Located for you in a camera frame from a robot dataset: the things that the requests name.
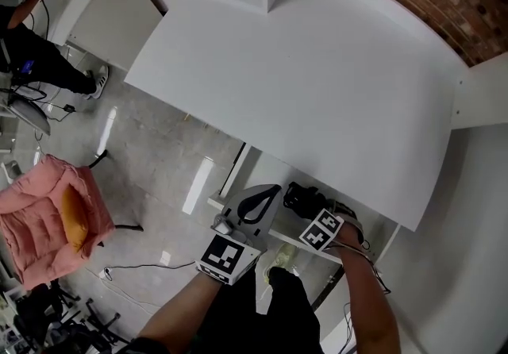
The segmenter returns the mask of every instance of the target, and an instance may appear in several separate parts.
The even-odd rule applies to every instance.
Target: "white sneaker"
[[[104,86],[106,85],[108,78],[110,77],[110,67],[108,65],[101,66],[98,70],[98,76],[95,79],[95,86],[97,90],[95,93],[92,93],[90,96],[97,99],[101,97],[102,91],[104,90]]]
[[[282,246],[277,251],[277,255],[275,256],[274,260],[263,270],[264,282],[270,283],[268,272],[270,272],[273,267],[284,268],[289,271],[291,265],[293,264],[293,259],[296,257],[297,253],[298,249],[294,245],[288,243],[282,244]]]
[[[83,74],[87,77],[87,78],[92,78],[92,79],[95,79],[94,77],[94,73],[92,71],[84,71]],[[90,93],[90,94],[81,94],[81,97],[83,97],[85,100],[90,100],[91,97],[92,97],[92,94],[93,93]]]

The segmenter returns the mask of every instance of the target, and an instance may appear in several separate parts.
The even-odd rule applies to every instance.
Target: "black sleeve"
[[[118,354],[171,354],[167,348],[158,341],[148,338],[137,338],[124,347]]]
[[[3,38],[16,7],[0,6],[0,38]]]

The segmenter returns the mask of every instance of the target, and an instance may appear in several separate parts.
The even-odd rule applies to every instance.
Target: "orange pillow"
[[[65,237],[74,250],[79,252],[87,239],[88,221],[81,195],[71,185],[63,191],[61,216]]]

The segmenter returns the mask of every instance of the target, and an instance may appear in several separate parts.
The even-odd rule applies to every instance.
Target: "black pants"
[[[38,42],[37,50],[23,53],[13,59],[14,83],[26,84],[31,82],[50,83],[54,86],[68,89],[74,93],[91,94],[96,90],[95,81],[74,69],[67,60],[60,55],[51,42]],[[27,61],[33,60],[32,72],[21,73]]]
[[[191,353],[322,353],[319,321],[300,278],[270,271],[273,288],[266,315],[256,312],[254,268],[233,286],[224,285],[206,314]]]

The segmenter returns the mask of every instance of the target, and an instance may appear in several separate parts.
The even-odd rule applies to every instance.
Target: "cable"
[[[39,144],[39,149],[40,149],[40,151],[42,152],[42,155],[46,155],[46,154],[44,153],[43,149],[42,149],[42,145],[41,145],[41,144],[40,144],[40,142],[39,142],[40,140],[42,140],[42,136],[43,136],[43,135],[44,135],[44,134],[42,133],[42,134],[40,135],[40,138],[37,138],[37,131],[36,131],[35,129],[33,130],[33,136],[35,137],[35,141],[37,141],[37,143]]]
[[[30,97],[25,96],[24,94],[16,93],[21,86],[26,87],[27,89],[36,91],[37,93],[40,93],[42,95],[42,97],[39,97],[39,98],[30,98]],[[43,92],[42,90],[36,89],[35,87],[29,86],[29,83],[20,84],[14,90],[12,90],[12,89],[3,89],[2,88],[2,89],[0,89],[0,91],[2,93],[7,93],[7,94],[16,94],[17,96],[23,97],[25,100],[28,100],[30,102],[40,102],[40,100],[44,100],[46,97],[48,97],[48,95],[45,92]]]
[[[145,313],[149,314],[150,316],[153,316],[154,313],[152,312],[149,312],[147,311],[142,305],[150,305],[150,306],[153,306],[153,307],[156,307],[157,309],[160,309],[161,306],[157,306],[157,305],[154,305],[153,303],[148,303],[148,302],[140,302],[140,301],[137,301],[135,298],[133,298],[130,294],[128,294],[127,292],[125,292],[124,290],[122,290],[120,287],[117,287],[116,285],[114,284],[111,284],[112,287],[116,287],[122,294],[119,294],[118,292],[115,291],[115,289],[112,289],[107,283],[104,282],[103,279],[101,279],[100,276],[97,276],[97,274],[93,273],[90,269],[86,268],[85,269],[87,271],[89,271],[93,276],[95,276],[96,278],[98,278],[100,281],[101,281],[101,284],[108,290],[110,290],[111,292],[113,292],[114,294],[120,296],[121,298],[125,299],[127,302],[129,303],[132,303],[136,306],[139,306]]]
[[[48,115],[46,116],[46,118],[47,118],[48,120],[62,122],[63,120],[65,120],[65,117],[67,117],[69,114],[72,114],[72,113],[74,113],[74,111],[69,111],[69,112],[68,112],[67,114],[65,114],[65,115],[64,115],[61,119],[54,118],[54,117],[49,117]]]
[[[141,267],[157,267],[157,268],[163,268],[163,269],[180,269],[183,267],[188,267],[189,265],[193,265],[194,261],[188,263],[188,264],[182,264],[178,265],[176,267],[166,267],[165,265],[159,265],[159,264],[142,264],[142,265],[133,265],[133,266],[113,266],[113,267],[104,267],[104,274],[106,275],[106,278],[109,281],[113,281],[113,277],[110,274],[110,269],[119,268],[119,269],[136,269]]]
[[[349,341],[351,341],[351,339],[352,339],[352,325],[349,322],[351,320],[351,314],[349,314],[349,318],[348,318],[348,314],[346,313],[346,306],[347,305],[351,305],[351,302],[347,302],[344,305],[344,309],[343,309],[343,311],[344,311],[344,318],[346,319],[346,342],[344,343],[344,345],[342,346],[341,350],[339,351],[339,354],[342,354],[342,352],[348,346]]]
[[[348,250],[351,250],[351,251],[354,251],[356,252],[357,254],[360,254],[363,258],[365,258],[367,260],[367,262],[371,265],[372,267],[372,271],[374,272],[374,276],[377,278],[378,282],[381,284],[381,286],[383,287],[383,293],[384,294],[390,294],[391,293],[391,290],[388,289],[388,287],[385,285],[385,283],[383,282],[383,280],[381,279],[381,276],[379,275],[379,272],[378,270],[376,269],[376,267],[374,266],[374,263],[371,261],[371,259],[368,257],[367,254],[364,254],[363,252],[361,252],[358,248],[355,248],[355,247],[352,247],[351,245],[347,245],[347,244],[344,244],[344,243],[341,243],[341,242],[338,242],[338,241],[334,241],[334,244],[331,245],[330,247],[328,248],[325,248],[325,250],[328,250],[328,249],[331,249],[331,248],[346,248]]]
[[[376,277],[376,279],[378,280],[378,282],[381,284],[381,286],[383,287],[383,293],[386,295],[386,294],[390,294],[391,293],[391,290],[387,288],[387,286],[385,285],[385,283],[383,282],[383,280],[381,279],[381,276],[379,275],[379,272],[377,270],[377,268],[375,267],[374,263],[371,261],[371,259],[368,257],[367,254],[364,254],[362,251],[360,251],[358,248],[355,248],[355,247],[352,247],[351,245],[347,245],[347,244],[344,244],[344,243],[341,243],[339,241],[334,241],[333,242],[333,245],[329,246],[328,248],[325,248],[325,250],[328,250],[328,249],[331,249],[331,248],[346,248],[348,250],[351,250],[351,251],[354,251],[356,252],[357,254],[360,254],[363,258],[365,258],[367,260],[367,262],[371,265],[372,267],[372,271],[374,272],[374,276]],[[349,341],[351,341],[352,339],[352,324],[350,324],[350,320],[351,320],[351,315],[349,316],[348,318],[348,315],[346,314],[346,306],[347,305],[351,305],[351,302],[347,302],[345,305],[344,305],[344,318],[346,319],[346,327],[347,327],[347,330],[346,330],[346,342],[344,343],[344,346],[342,346],[341,350],[339,351],[338,354],[342,354],[342,352],[346,349],[346,347],[348,346],[349,344]]]

